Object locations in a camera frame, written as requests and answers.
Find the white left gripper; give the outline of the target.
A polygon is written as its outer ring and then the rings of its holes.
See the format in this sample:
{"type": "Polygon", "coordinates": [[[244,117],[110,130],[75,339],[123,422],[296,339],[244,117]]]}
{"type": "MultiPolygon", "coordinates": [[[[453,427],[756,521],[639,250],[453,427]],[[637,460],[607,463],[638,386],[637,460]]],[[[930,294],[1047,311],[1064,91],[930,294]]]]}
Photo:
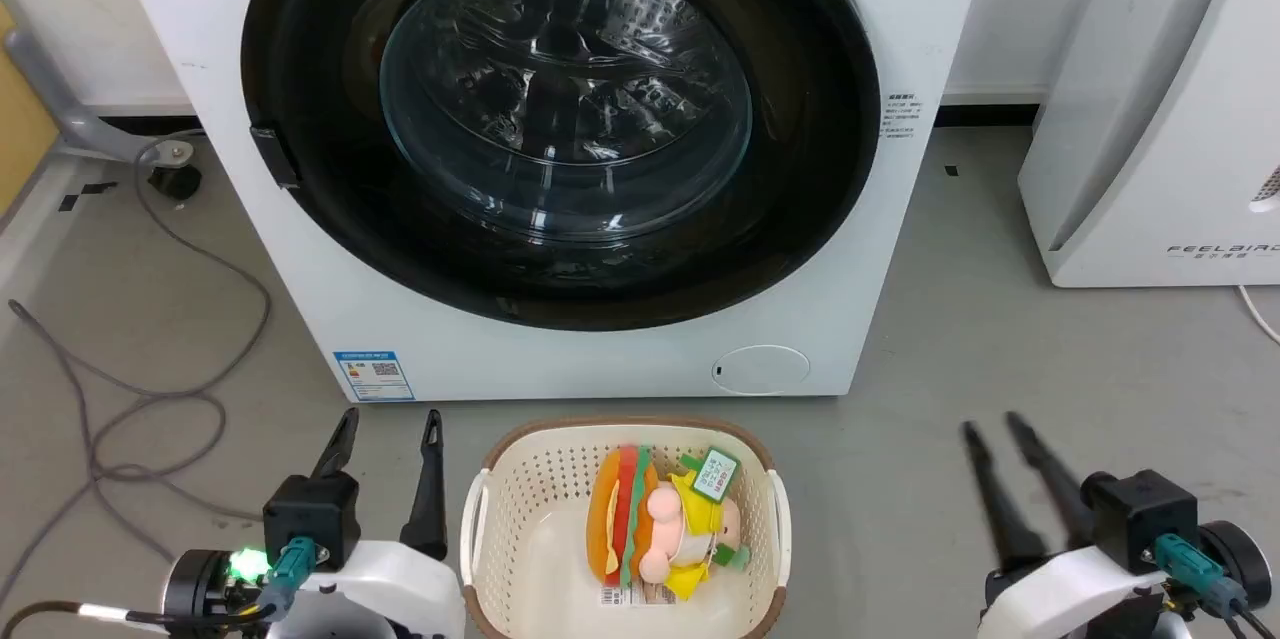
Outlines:
{"type": "MultiPolygon", "coordinates": [[[[310,480],[352,480],[358,407],[339,417],[310,480]]],[[[270,638],[462,638],[467,610],[448,556],[443,421],[428,412],[419,446],[421,469],[399,542],[361,540],[344,566],[312,572],[270,638]]]]}

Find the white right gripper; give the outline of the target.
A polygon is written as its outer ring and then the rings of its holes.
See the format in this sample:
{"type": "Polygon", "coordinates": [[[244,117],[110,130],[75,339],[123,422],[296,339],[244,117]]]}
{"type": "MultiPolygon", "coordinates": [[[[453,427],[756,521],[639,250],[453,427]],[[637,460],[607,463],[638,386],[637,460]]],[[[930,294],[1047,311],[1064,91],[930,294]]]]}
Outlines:
{"type": "MultiPolygon", "coordinates": [[[[1000,593],[978,626],[979,638],[1061,638],[1129,598],[1169,579],[1156,569],[1133,574],[1093,546],[1094,521],[1076,480],[1039,433],[1015,411],[1005,423],[1023,461],[1038,473],[1066,530],[1068,548],[1000,593]]],[[[1043,538],[1024,520],[998,478],[995,458],[973,421],[961,424],[1000,572],[1016,572],[1046,558],[1043,538]]]]}

